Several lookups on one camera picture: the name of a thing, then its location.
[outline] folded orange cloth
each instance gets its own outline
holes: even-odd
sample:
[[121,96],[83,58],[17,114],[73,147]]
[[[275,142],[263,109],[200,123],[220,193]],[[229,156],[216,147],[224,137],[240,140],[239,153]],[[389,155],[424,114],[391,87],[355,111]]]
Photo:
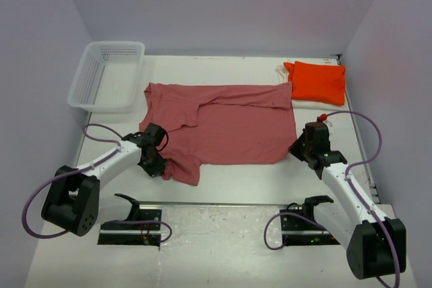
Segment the folded orange cloth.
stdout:
[[317,65],[296,61],[285,62],[288,81],[292,82],[292,98],[345,105],[345,67]]

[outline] white cloth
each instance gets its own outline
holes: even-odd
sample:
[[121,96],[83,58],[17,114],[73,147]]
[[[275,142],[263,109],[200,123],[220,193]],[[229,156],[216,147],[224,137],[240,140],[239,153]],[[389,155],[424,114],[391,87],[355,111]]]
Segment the white cloth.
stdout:
[[[279,84],[283,84],[284,82],[288,82],[288,70],[283,65],[278,65],[276,67],[277,79],[279,80]],[[345,105],[337,106],[332,104],[320,103],[318,101],[309,101],[309,100],[296,100],[292,99],[292,107],[293,108],[306,108],[306,109],[322,109],[324,111],[347,111],[349,110],[348,101],[346,100],[345,94]]]

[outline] laundry basket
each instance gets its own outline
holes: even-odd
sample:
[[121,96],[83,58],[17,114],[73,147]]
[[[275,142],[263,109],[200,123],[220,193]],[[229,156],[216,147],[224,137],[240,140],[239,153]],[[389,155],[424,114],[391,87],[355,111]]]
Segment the laundry basket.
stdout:
[[92,42],[87,45],[67,103],[91,112],[131,111],[144,49],[140,42]]

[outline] clothing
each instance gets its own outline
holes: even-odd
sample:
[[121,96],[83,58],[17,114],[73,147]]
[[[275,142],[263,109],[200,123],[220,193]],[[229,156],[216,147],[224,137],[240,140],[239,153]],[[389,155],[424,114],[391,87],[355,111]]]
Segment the clothing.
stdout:
[[164,179],[198,185],[199,167],[271,164],[296,140],[291,83],[279,86],[180,86],[149,84],[144,91],[149,123],[169,133],[161,152]]
[[285,62],[288,81],[292,82],[292,98],[337,106],[345,104],[345,67],[316,65],[296,61]]

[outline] gray wall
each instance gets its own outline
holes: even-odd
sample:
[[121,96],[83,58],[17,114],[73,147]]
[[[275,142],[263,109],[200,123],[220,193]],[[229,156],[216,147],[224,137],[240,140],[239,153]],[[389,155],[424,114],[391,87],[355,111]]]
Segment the gray wall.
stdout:
[[[354,108],[383,132],[371,165],[384,202],[408,229],[408,253],[419,287],[431,287],[432,0],[375,0],[343,62]],[[371,156],[377,137],[361,124]]]
[[148,54],[342,53],[373,0],[74,0],[95,40]]
[[[37,244],[21,227],[24,201],[77,152],[85,115],[66,96],[90,37],[72,0],[0,0],[0,10],[0,287],[15,288]],[[37,231],[41,202],[29,214]]]

